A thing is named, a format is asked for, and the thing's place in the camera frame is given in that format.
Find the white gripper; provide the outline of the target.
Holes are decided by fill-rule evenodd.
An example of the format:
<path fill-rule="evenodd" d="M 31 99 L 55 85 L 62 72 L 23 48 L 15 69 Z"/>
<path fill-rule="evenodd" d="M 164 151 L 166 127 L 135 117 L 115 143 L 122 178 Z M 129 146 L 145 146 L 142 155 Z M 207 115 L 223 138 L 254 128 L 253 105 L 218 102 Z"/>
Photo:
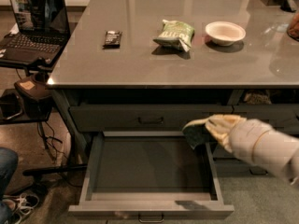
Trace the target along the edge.
<path fill-rule="evenodd" d="M 267 123 L 239 115 L 216 114 L 208 119 L 206 129 L 226 151 L 244 162 L 266 166 L 273 161 L 269 145 L 265 143 L 273 127 Z"/>

